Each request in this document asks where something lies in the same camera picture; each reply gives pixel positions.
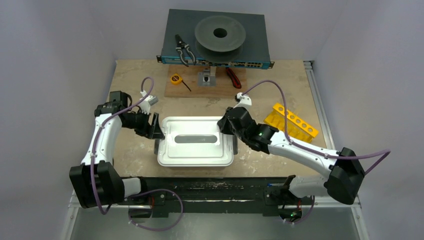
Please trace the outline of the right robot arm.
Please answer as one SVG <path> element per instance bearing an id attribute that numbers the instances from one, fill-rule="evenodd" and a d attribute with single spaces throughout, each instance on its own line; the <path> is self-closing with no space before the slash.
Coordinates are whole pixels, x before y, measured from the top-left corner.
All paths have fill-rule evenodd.
<path id="1" fill-rule="evenodd" d="M 288 138 L 273 126 L 256 123 L 244 107 L 229 107 L 217 126 L 222 134 L 236 136 L 254 151 L 288 158 L 318 173 L 310 177 L 290 176 L 280 191 L 284 202 L 329 196 L 342 204 L 354 203 L 365 171 L 350 148 L 336 151 Z"/>

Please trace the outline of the white plastic lid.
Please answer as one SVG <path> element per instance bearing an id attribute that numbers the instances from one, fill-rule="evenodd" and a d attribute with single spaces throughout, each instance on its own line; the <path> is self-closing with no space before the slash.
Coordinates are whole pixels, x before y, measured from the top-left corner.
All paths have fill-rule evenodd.
<path id="1" fill-rule="evenodd" d="M 220 132 L 220 116 L 169 116 L 162 120 L 164 139 L 157 144 L 163 167 L 227 167 L 237 141 Z"/>

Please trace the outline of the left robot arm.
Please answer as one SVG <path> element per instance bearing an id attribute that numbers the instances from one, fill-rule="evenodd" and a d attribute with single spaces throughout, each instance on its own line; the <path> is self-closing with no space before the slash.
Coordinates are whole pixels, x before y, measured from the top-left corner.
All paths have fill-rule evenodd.
<path id="1" fill-rule="evenodd" d="M 80 165 L 69 171 L 83 208 L 111 206 L 128 197 L 138 205 L 148 201 L 149 191 L 140 177 L 122 178 L 114 168 L 114 150 L 122 128 L 134 130 L 136 135 L 150 140 L 165 138 L 159 126 L 159 114 L 150 112 L 158 98 L 144 90 L 141 96 L 133 103 L 129 94 L 112 91 L 109 101 L 94 110 L 95 128 L 87 153 Z"/>

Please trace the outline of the pink plastic bin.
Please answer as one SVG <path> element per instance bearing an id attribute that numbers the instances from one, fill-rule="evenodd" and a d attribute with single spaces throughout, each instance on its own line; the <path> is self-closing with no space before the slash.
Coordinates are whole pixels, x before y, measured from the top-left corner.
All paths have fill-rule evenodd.
<path id="1" fill-rule="evenodd" d="M 238 154 L 238 140 L 225 134 L 180 134 L 155 140 L 157 162 L 171 168 L 224 168 Z"/>

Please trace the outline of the yellow test tube rack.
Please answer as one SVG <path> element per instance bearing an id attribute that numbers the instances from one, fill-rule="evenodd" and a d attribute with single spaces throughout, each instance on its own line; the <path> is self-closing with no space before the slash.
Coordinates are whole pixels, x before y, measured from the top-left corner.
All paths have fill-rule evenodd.
<path id="1" fill-rule="evenodd" d="M 285 110 L 285 107 L 280 103 L 275 103 L 272 107 L 272 112 L 267 115 L 263 122 L 267 125 L 275 127 L 280 131 L 285 130 L 285 116 L 287 114 L 287 130 L 288 135 L 295 139 L 306 143 L 311 143 L 319 131 L 306 121 L 292 113 L 290 110 Z"/>

